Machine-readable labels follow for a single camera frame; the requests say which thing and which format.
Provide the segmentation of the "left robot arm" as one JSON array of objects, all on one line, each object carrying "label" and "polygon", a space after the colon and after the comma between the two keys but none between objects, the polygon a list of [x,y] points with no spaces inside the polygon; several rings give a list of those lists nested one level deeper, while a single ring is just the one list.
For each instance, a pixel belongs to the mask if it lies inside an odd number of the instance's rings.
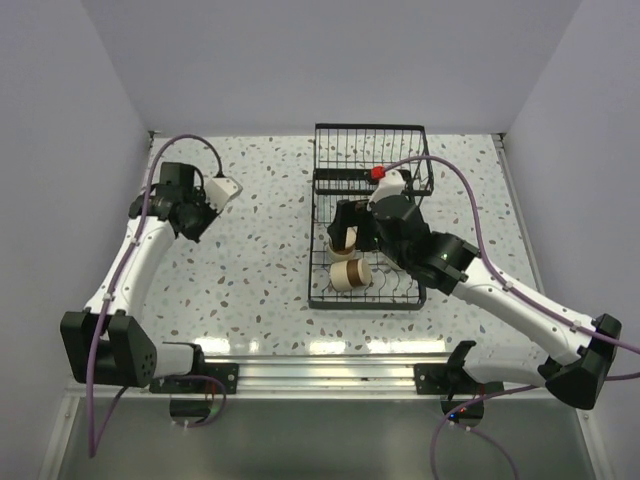
[{"label": "left robot arm", "polygon": [[185,392],[208,379],[193,343],[158,343],[141,325],[145,300],[169,247],[178,238],[198,242],[242,188],[218,175],[204,180],[193,165],[166,162],[158,182],[132,202],[121,247],[96,293],[80,311],[64,314],[60,331],[79,383],[146,387],[172,376]]}]

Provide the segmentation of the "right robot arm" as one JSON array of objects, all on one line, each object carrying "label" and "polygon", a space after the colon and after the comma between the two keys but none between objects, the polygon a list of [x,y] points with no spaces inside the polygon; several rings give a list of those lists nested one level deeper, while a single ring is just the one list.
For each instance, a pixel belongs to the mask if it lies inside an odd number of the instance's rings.
[{"label": "right robot arm", "polygon": [[501,273],[476,246],[431,230],[403,195],[338,201],[328,227],[332,245],[343,246],[349,230],[356,232],[358,250],[383,253],[421,288],[477,306],[533,343],[523,353],[460,342],[445,370],[430,377],[448,395],[491,382],[516,383],[544,387],[574,408],[594,408],[621,334],[615,317],[573,312]]}]

